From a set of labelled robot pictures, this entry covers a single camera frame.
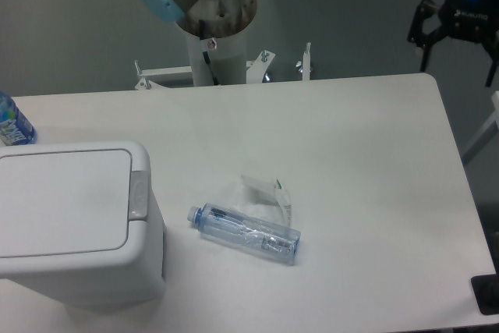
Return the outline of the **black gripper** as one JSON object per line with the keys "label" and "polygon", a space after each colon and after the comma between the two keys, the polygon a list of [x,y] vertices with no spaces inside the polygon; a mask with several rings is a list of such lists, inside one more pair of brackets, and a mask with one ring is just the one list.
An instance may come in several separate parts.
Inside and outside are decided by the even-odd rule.
{"label": "black gripper", "polygon": [[[441,26],[429,33],[424,23],[439,17]],[[485,87],[491,87],[498,67],[498,0],[444,0],[440,7],[433,0],[422,0],[416,7],[407,41],[423,52],[419,67],[425,72],[433,46],[443,39],[443,33],[453,39],[484,43],[491,64]]]}

